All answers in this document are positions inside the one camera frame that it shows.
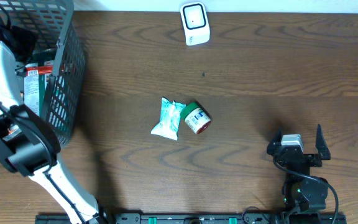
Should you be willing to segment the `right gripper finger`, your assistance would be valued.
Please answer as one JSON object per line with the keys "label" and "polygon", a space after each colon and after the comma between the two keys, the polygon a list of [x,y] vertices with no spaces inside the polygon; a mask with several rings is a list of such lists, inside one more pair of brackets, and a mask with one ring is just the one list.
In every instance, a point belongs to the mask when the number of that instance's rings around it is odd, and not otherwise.
{"label": "right gripper finger", "polygon": [[329,151],[329,148],[328,148],[326,141],[324,139],[323,130],[322,130],[322,127],[320,124],[318,124],[317,129],[316,129],[315,147],[317,148],[318,153],[320,155],[330,155],[330,151]]}
{"label": "right gripper finger", "polygon": [[282,140],[282,131],[279,130],[267,146],[268,155],[273,156],[275,154],[276,150],[281,146],[281,140]]}

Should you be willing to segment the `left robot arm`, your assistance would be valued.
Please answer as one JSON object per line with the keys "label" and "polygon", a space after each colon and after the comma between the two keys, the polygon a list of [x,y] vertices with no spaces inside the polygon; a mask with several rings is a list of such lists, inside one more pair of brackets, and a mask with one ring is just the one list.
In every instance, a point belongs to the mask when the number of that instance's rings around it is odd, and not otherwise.
{"label": "left robot arm", "polygon": [[72,1],[0,1],[0,164],[42,186],[65,216],[37,223],[113,223],[65,165],[86,67]]}

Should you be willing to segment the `teal white snack pouch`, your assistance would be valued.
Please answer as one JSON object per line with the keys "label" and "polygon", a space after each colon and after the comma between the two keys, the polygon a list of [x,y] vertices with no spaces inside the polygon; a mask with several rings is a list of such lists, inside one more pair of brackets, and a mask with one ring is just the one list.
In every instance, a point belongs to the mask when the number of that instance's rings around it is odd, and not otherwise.
{"label": "teal white snack pouch", "polygon": [[177,141],[181,119],[180,113],[185,107],[186,104],[162,98],[159,123],[150,133]]}

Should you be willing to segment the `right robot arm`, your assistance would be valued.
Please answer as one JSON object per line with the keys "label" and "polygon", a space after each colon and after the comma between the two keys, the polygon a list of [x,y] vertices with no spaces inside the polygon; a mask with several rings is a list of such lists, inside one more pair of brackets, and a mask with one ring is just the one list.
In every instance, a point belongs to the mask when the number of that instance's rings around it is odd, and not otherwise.
{"label": "right robot arm", "polygon": [[321,177],[310,175],[312,167],[321,167],[330,160],[331,153],[323,136],[321,125],[316,128],[317,153],[305,153],[299,134],[284,135],[279,131],[267,146],[273,164],[285,173],[282,187],[284,211],[271,222],[322,223],[320,211],[326,208],[328,190],[333,188]]}

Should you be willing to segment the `green lid jar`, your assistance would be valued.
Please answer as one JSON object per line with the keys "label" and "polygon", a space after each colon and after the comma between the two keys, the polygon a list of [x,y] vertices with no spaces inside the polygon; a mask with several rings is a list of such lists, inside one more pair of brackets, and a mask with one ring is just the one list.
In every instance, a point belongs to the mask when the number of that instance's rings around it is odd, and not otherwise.
{"label": "green lid jar", "polygon": [[202,133],[211,124],[211,118],[197,102],[186,105],[180,117],[195,134]]}

